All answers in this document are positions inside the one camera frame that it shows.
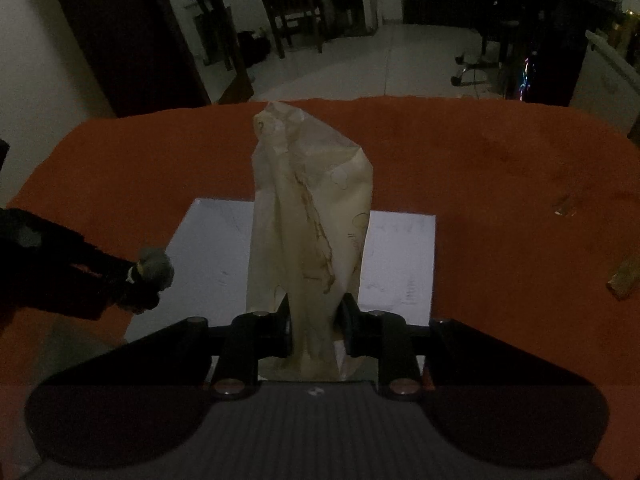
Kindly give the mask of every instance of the ribbed gray surface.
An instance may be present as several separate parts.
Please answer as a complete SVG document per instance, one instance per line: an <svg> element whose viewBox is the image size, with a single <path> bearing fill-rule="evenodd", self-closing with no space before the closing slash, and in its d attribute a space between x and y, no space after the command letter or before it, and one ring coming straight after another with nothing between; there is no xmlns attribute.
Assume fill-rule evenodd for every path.
<svg viewBox="0 0 640 480"><path fill-rule="evenodd" d="M185 444L158 460L109 471L46 462L38 479L587 479L575 463L522 471L481 463L450 446L420 408L378 396L369 383L263 383L220 402Z"/></svg>

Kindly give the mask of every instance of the orange tablecloth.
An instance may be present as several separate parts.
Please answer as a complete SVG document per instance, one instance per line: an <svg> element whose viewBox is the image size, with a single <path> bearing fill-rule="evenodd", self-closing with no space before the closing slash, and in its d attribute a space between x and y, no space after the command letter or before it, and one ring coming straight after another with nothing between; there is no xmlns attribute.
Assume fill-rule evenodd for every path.
<svg viewBox="0 0 640 480"><path fill-rule="evenodd" d="M614 478L640 474L640 291L619 302L605 288L640 249L638 150L566 108L390 97L294 104L364 148L375 209L438 216L433 314L598 384L610 424L596 463ZM194 198L252 198L252 117L263 107L89 121L60 142L11 206L135 259L143 245L167 244ZM555 215L567 195L575 214ZM5 328L3 384L28 380L51 319L23 309ZM111 308L80 323L113 341L128 322ZM3 408L12 416L20 395L6 391L15 397Z"/></svg>

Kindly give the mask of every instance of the white paper sheet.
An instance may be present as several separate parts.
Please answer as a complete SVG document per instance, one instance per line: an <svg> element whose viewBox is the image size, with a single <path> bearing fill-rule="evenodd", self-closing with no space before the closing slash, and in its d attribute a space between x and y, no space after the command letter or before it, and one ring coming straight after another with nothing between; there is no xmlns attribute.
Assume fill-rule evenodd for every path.
<svg viewBox="0 0 640 480"><path fill-rule="evenodd" d="M125 338L134 341L185 319L204 316L226 325L246 304L247 269L254 204L236 200L194 200L166 252L174 283L160 303L135 316ZM365 242L359 304L388 310L407 323L429 322L435 217L372 211Z"/></svg>

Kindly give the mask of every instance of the crumpled paper bag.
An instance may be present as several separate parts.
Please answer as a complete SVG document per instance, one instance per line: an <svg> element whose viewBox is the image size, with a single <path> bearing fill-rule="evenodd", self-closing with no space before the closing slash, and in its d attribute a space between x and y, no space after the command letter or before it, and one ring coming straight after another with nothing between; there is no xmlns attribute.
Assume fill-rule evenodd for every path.
<svg viewBox="0 0 640 480"><path fill-rule="evenodd" d="M306 112L270 103L254 117L254 224L247 311L291 312L293 354L260 362L272 380L338 380L333 320L357 298L373 168L361 147Z"/></svg>

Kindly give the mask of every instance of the metal screw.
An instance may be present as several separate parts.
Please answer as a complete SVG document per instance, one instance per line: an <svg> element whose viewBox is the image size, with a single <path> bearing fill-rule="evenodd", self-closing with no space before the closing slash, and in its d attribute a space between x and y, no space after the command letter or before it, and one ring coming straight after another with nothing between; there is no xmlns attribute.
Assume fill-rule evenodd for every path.
<svg viewBox="0 0 640 480"><path fill-rule="evenodd" d="M389 383L389 389L396 395L413 395L420 391L420 383L409 378L394 379Z"/></svg>
<svg viewBox="0 0 640 480"><path fill-rule="evenodd" d="M224 396L237 395L244 390L244 383L240 379L220 379L213 385L213 389Z"/></svg>

